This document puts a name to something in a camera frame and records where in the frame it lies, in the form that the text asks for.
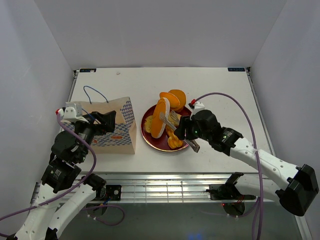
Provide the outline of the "long orange bread loaf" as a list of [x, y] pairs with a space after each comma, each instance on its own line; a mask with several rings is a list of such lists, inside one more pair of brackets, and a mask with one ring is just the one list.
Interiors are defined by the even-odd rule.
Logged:
[[162, 136], [166, 124], [161, 120], [160, 115], [163, 114], [166, 118], [170, 113], [170, 102], [167, 98], [161, 97], [153, 111], [151, 122], [151, 136], [158, 139]]

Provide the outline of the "paper bag with blue checks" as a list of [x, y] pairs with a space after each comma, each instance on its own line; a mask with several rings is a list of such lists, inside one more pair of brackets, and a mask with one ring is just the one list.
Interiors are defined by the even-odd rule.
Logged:
[[[92, 112], [105, 114], [116, 111], [114, 132], [95, 136], [90, 145], [96, 154], [135, 154], [137, 127], [130, 97], [125, 96], [103, 102], [91, 100], [71, 102], [81, 104], [82, 116], [87, 120], [85, 123], [90, 122], [89, 114]], [[61, 120], [65, 130], [59, 133], [54, 140], [51, 151], [55, 155], [81, 157], [89, 153], [89, 149], [76, 138], [79, 135], [74, 131], [74, 123]]]

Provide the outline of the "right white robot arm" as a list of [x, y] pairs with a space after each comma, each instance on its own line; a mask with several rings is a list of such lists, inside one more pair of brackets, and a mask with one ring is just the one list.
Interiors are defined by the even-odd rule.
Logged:
[[255, 195], [280, 205], [295, 216], [302, 217], [319, 193], [315, 170], [304, 164], [297, 166], [274, 155], [258, 150], [238, 131], [222, 127], [216, 116], [207, 109], [192, 116], [182, 116], [174, 134], [180, 140], [202, 139], [209, 145], [233, 159], [240, 160], [258, 170], [257, 192], [249, 180], [241, 184], [232, 181], [226, 185], [226, 194], [237, 199], [240, 195]]

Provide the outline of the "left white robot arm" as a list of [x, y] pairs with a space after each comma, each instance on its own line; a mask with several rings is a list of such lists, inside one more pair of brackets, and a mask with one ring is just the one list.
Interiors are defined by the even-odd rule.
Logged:
[[49, 164], [41, 178], [36, 199], [24, 209], [28, 216], [21, 228], [7, 236], [8, 240], [57, 240], [72, 219], [93, 199], [106, 195], [106, 181], [89, 170], [75, 183], [88, 153], [95, 157], [91, 143], [95, 136], [112, 133], [116, 126], [116, 111], [94, 111], [82, 115], [75, 107], [56, 111], [57, 122], [71, 122], [74, 130], [63, 126], [51, 147]]

